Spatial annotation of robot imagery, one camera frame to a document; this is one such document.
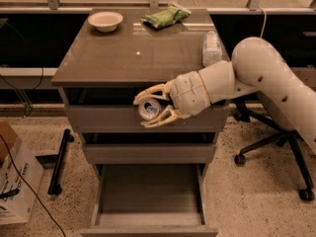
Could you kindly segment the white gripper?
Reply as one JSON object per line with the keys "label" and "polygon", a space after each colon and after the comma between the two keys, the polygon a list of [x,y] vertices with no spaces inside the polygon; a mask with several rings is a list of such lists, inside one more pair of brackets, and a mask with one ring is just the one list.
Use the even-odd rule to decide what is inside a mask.
{"label": "white gripper", "polygon": [[155,119],[143,121],[146,128],[162,126],[184,116],[196,116],[210,106],[210,99],[201,77],[196,71],[179,75],[172,83],[158,84],[137,94],[133,103],[139,105],[146,99],[169,101],[169,95],[174,108],[168,105]]}

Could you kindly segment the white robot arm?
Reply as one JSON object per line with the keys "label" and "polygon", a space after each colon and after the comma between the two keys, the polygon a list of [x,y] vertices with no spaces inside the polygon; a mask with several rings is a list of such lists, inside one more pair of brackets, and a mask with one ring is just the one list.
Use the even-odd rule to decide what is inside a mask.
{"label": "white robot arm", "polygon": [[279,124],[296,130],[316,152],[316,92],[306,86],[266,40],[246,38],[233,49],[230,61],[177,76],[135,96],[134,103],[169,101],[167,108],[142,124],[161,126],[196,116],[212,104],[254,92],[262,93],[267,112]]}

